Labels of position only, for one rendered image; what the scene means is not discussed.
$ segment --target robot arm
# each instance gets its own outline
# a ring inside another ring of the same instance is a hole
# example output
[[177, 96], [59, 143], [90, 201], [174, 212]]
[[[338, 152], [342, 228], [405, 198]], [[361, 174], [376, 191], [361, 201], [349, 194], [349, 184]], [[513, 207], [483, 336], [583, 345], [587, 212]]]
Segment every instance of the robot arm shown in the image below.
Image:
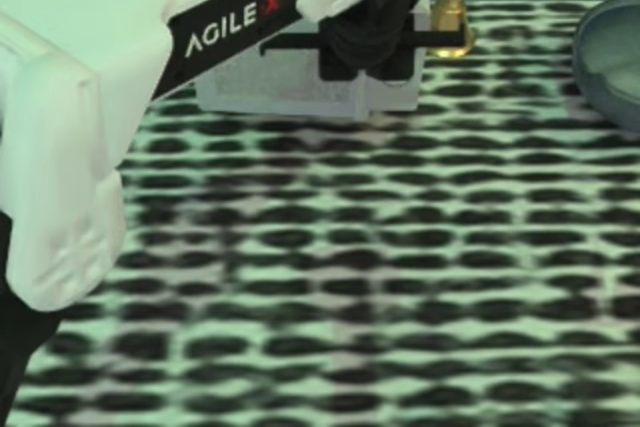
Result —
[[151, 100], [362, 0], [0, 0], [6, 279], [29, 307], [92, 291], [124, 239], [116, 170]]

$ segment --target gold base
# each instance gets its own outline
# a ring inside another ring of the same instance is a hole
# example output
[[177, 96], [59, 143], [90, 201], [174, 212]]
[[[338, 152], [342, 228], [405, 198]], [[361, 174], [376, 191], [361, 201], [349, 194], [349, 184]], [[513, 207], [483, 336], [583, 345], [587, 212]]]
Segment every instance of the gold base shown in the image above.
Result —
[[457, 59], [464, 57], [475, 45], [475, 35], [471, 30], [467, 8], [464, 2], [438, 0], [431, 11], [431, 30], [456, 31], [464, 25], [465, 45], [462, 47], [434, 47], [428, 49], [430, 55], [443, 59]]

